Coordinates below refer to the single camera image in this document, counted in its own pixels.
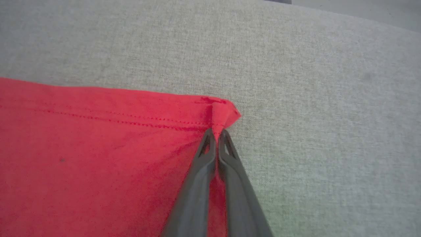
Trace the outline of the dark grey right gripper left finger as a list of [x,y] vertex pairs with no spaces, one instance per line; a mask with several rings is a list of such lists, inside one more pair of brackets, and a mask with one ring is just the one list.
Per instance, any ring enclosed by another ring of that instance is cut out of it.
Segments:
[[215,173],[216,140],[207,129],[165,222],[161,237],[206,237],[210,182]]

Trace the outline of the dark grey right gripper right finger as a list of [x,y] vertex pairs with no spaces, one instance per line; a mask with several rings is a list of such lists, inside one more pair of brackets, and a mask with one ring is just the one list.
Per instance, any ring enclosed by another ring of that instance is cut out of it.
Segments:
[[272,237],[251,182],[227,130],[218,138],[218,170],[225,184],[227,236]]

